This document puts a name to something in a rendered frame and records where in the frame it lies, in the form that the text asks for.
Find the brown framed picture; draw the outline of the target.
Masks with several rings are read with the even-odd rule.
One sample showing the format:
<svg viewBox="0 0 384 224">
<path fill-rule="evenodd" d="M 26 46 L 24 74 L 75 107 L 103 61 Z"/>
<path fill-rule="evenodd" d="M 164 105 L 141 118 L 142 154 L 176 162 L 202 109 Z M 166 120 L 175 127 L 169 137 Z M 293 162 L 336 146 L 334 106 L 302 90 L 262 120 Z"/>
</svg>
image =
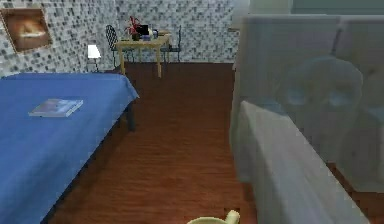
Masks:
<svg viewBox="0 0 384 224">
<path fill-rule="evenodd" d="M 0 18 L 17 53 L 53 43 L 42 8 L 1 8 Z"/>
</svg>

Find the blue bed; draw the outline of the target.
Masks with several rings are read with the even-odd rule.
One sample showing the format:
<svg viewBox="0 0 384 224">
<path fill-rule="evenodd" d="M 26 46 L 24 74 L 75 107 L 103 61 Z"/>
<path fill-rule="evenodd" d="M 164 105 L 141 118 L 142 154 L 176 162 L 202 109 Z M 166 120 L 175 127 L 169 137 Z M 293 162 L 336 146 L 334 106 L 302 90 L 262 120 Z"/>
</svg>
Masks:
<svg viewBox="0 0 384 224">
<path fill-rule="evenodd" d="M 40 224 L 137 98 L 121 74 L 0 78 L 0 224 Z M 48 99 L 83 105 L 68 117 L 32 117 L 30 112 Z"/>
</svg>

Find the grey blue book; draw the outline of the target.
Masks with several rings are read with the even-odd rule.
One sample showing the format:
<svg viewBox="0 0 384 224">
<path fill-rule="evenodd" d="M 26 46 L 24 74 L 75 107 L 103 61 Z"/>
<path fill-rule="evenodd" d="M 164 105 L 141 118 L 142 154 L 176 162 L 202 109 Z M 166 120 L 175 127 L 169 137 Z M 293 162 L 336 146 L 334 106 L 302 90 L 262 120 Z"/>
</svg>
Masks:
<svg viewBox="0 0 384 224">
<path fill-rule="evenodd" d="M 69 117 L 83 105 L 82 100 L 47 99 L 31 112 L 36 117 Z"/>
</svg>

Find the light wooden table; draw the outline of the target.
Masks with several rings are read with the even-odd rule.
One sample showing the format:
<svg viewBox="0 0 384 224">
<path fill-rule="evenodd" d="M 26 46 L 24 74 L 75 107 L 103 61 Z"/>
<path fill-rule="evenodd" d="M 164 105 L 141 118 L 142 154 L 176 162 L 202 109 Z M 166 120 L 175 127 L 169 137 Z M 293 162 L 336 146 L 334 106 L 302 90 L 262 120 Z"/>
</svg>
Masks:
<svg viewBox="0 0 384 224">
<path fill-rule="evenodd" d="M 161 47 L 163 45 L 169 45 L 170 44 L 170 34 L 166 34 L 164 36 L 160 36 L 157 39 L 152 39 L 150 41 L 133 41 L 133 40 L 121 40 L 115 43 L 115 46 L 118 51 L 119 60 L 120 60 L 120 71 L 123 75 L 126 74 L 125 70 L 125 62 L 123 57 L 123 49 L 128 48 L 149 48 L 154 49 L 156 52 L 156 65 L 157 65 L 157 76 L 159 78 L 162 77 L 162 66 L 161 66 Z"/>
</svg>

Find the cream yellow mug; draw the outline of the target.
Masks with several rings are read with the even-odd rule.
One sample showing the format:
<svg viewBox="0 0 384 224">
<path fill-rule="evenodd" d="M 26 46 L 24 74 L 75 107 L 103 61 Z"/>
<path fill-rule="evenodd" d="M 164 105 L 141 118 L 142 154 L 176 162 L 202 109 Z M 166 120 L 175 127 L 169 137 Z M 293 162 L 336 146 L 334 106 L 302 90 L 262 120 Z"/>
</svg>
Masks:
<svg viewBox="0 0 384 224">
<path fill-rule="evenodd" d="M 224 219 L 217 217 L 198 217 L 189 221 L 187 224 L 239 224 L 239 220 L 240 214 L 235 210 L 231 210 Z"/>
</svg>

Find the red house plant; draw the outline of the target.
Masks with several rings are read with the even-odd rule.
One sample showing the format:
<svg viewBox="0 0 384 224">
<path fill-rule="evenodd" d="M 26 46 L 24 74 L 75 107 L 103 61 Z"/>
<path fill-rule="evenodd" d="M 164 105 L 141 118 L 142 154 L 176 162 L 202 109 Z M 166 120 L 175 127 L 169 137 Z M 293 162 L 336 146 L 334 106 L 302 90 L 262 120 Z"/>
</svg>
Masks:
<svg viewBox="0 0 384 224">
<path fill-rule="evenodd" d="M 134 17 L 130 16 L 130 25 L 125 28 L 125 30 L 129 33 L 133 41 L 138 41 L 140 39 L 140 33 L 139 30 L 141 28 L 141 24 L 139 20 Z"/>
</svg>

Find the pale grey sofa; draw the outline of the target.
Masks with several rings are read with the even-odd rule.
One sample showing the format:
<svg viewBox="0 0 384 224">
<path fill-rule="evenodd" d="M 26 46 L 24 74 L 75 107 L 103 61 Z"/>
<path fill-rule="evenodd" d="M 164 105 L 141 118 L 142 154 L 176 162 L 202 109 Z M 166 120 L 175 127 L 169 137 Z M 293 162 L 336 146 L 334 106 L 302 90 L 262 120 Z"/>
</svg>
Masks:
<svg viewBox="0 0 384 224">
<path fill-rule="evenodd" d="M 257 224 L 384 224 L 384 16 L 246 16 L 230 145 Z"/>
</svg>

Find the white table lamp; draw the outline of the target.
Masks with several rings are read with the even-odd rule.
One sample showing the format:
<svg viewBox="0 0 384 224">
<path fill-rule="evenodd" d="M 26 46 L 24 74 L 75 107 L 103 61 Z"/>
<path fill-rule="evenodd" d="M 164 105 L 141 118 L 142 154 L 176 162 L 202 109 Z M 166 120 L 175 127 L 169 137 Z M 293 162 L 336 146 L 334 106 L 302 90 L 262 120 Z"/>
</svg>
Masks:
<svg viewBox="0 0 384 224">
<path fill-rule="evenodd" d="M 95 44 L 87 46 L 87 58 L 92 59 L 94 61 L 96 71 L 99 71 L 97 60 L 100 57 L 101 57 L 100 51 Z"/>
</svg>

